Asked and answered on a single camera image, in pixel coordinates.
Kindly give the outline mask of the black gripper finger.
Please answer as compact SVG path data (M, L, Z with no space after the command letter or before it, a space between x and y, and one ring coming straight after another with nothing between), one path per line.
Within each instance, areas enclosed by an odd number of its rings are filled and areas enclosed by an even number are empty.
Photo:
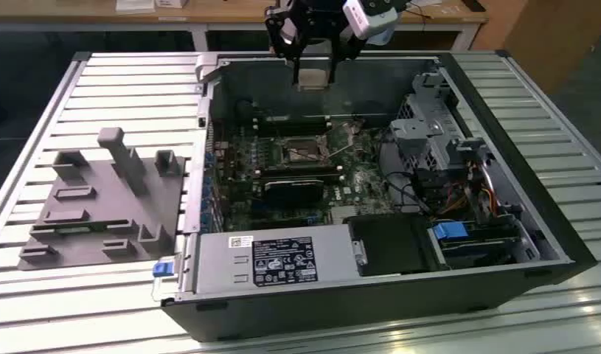
M272 53L285 60L292 67L292 84L299 84L300 58L303 54L301 41L297 37L297 27L292 21L295 4L275 4L265 8L265 29L269 37Z
M367 39L359 39L349 25L347 25L329 39L329 73L328 84L336 81L337 64L347 60L355 60L367 44Z

